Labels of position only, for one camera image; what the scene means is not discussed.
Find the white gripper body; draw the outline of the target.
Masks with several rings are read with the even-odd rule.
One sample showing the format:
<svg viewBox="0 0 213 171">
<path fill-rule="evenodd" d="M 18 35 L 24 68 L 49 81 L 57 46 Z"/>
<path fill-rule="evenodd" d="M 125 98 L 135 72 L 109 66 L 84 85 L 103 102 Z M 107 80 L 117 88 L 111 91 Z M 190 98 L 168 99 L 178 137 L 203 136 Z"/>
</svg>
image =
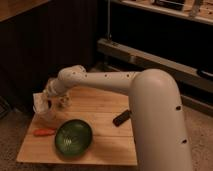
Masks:
<svg viewBox="0 0 213 171">
<path fill-rule="evenodd" d="M 47 85 L 44 88 L 43 93 L 48 98 L 60 96 L 63 93 L 63 87 L 61 86 L 57 78 L 51 79 L 47 82 Z"/>
</svg>

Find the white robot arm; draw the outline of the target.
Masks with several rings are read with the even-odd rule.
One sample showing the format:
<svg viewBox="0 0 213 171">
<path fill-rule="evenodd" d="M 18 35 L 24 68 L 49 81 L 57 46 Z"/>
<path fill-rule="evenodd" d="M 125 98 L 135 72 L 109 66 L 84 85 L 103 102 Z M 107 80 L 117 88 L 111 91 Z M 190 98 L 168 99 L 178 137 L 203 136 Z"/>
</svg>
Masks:
<svg viewBox="0 0 213 171">
<path fill-rule="evenodd" d="M 44 93 L 57 97 L 79 85 L 128 97 L 140 171 L 193 171 L 180 91 L 170 74 L 160 69 L 88 72 L 76 65 L 60 70 Z"/>
</svg>

